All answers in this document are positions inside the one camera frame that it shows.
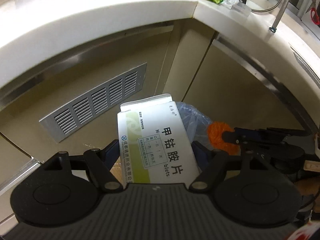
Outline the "grey cabinet vent grille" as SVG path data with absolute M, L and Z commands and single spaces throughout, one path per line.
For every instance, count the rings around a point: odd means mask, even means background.
M 61 142 L 143 88 L 147 63 L 120 74 L 74 98 L 39 120 Z

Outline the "steel faucet pipe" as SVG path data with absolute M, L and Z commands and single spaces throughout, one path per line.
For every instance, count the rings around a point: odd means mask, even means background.
M 281 7 L 280 7 L 280 10 L 276 16 L 276 19 L 274 20 L 274 23 L 272 24 L 271 27 L 269 27 L 269 30 L 272 32 L 272 33 L 275 33 L 277 31 L 277 26 L 278 24 L 280 23 L 281 21 L 281 18 L 282 16 L 284 15 L 284 12 L 285 10 L 287 9 L 287 6 L 289 4 L 289 1 L 290 0 L 284 0 Z

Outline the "blue lined trash bin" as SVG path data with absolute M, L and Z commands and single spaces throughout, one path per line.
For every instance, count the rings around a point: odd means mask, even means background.
M 207 149 L 212 150 L 213 146 L 207 134 L 207 128 L 212 120 L 192 105 L 176 102 L 176 106 L 190 143 L 198 141 Z

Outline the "red scissors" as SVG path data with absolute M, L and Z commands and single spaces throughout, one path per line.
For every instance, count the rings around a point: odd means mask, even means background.
M 311 0 L 310 7 L 306 12 L 310 12 L 310 18 L 315 25 L 319 25 L 319 14 L 317 11 L 317 0 Z

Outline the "white green medicine box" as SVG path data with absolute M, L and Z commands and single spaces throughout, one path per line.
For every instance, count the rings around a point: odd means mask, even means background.
M 121 104 L 117 122 L 124 184 L 189 186 L 200 174 L 170 94 Z

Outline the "orange net scrubber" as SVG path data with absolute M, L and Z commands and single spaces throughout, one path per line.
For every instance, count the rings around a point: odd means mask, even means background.
M 213 148 L 223 150 L 229 155 L 239 155 L 240 147 L 235 144 L 224 142 L 222 139 L 223 132 L 234 132 L 234 129 L 225 122 L 214 121 L 211 123 L 207 127 L 207 135 L 210 144 Z

